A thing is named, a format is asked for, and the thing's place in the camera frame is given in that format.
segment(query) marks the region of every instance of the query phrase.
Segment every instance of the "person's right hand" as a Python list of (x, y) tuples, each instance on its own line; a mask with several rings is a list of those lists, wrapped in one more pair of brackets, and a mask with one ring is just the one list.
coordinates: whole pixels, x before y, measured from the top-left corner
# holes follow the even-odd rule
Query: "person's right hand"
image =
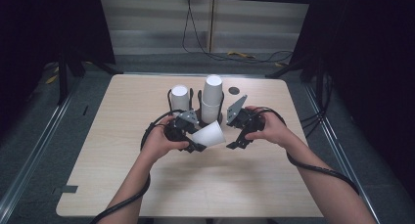
[[(247, 110), (259, 112), (262, 109), (255, 106), (246, 107)], [(273, 112), (261, 114), (265, 120), (265, 127), (262, 131), (249, 133), (245, 136), (247, 140), (265, 139), (271, 143), (278, 144), (285, 148), (289, 144), (294, 133), (275, 115)]]

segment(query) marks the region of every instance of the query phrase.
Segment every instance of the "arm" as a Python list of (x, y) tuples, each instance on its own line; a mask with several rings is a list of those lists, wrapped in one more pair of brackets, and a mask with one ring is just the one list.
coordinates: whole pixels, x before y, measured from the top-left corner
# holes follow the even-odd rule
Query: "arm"
[[(166, 125), (170, 120), (173, 120), (173, 116), (164, 118), (161, 124)], [(170, 150), (184, 149), (187, 146), (189, 146), (188, 142), (168, 141), (164, 136), (163, 126), (156, 126), (147, 138), (143, 150), (135, 160), (108, 207), (112, 207), (137, 194), (144, 187), (150, 169), (159, 158), (165, 156)], [(142, 198), (103, 218), (99, 223), (137, 223), (141, 200)]]
[[(271, 112), (262, 115), (262, 131), (247, 134), (246, 139), (265, 139), (284, 148), (295, 160), (331, 169), (299, 137)], [(338, 178), (299, 168), (299, 173), (314, 201), (329, 223), (375, 223), (360, 196)]]

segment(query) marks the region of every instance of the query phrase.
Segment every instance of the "person's left hand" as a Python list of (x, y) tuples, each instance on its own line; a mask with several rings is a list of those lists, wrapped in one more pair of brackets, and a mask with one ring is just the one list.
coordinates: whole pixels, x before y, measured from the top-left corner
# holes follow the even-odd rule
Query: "person's left hand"
[(140, 157), (145, 157), (152, 162), (156, 162), (159, 158), (164, 157), (170, 150), (184, 149), (189, 146), (189, 142), (172, 142), (164, 135), (164, 126), (173, 120), (174, 116), (167, 116), (160, 121), (161, 125), (153, 128), (150, 132), (146, 143), (140, 153)]

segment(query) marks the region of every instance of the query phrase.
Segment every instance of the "table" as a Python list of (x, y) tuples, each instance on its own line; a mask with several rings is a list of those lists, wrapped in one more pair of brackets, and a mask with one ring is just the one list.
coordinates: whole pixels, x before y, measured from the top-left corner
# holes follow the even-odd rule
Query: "table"
[[(167, 91), (176, 84), (203, 90), (205, 76), (115, 75), (68, 180), (78, 186), (62, 194), (61, 216), (95, 216), (104, 210), (140, 153), (150, 122), (168, 112)], [(305, 142), (287, 85), (282, 80), (222, 76), (222, 112), (247, 94), (245, 106), (281, 114)], [(238, 95), (228, 92), (240, 89)], [(199, 108), (196, 94), (193, 107)], [(245, 150), (225, 146), (241, 132), (221, 123), (226, 143), (202, 153), (172, 151), (154, 165), (141, 216), (151, 217), (321, 217), (309, 191), (285, 154), (264, 140)]]

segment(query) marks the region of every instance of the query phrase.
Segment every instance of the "tilted white cup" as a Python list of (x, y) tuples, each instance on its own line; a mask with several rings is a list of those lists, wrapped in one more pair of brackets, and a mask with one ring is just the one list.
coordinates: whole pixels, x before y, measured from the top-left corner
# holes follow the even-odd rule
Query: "tilted white cup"
[(198, 132), (192, 134), (192, 140), (195, 143), (210, 147), (226, 142), (217, 120)]
[(210, 123), (214, 122), (215, 120), (217, 120), (217, 117), (219, 115), (219, 111), (220, 111), (220, 105), (210, 106), (210, 105), (207, 105), (202, 100), (201, 116), (202, 116), (202, 121), (204, 123), (210, 124)]
[(208, 75), (205, 81), (202, 100), (209, 106), (220, 105), (222, 101), (222, 78), (219, 75)]
[(189, 91), (184, 85), (176, 85), (171, 89), (171, 108), (173, 110), (189, 110)]

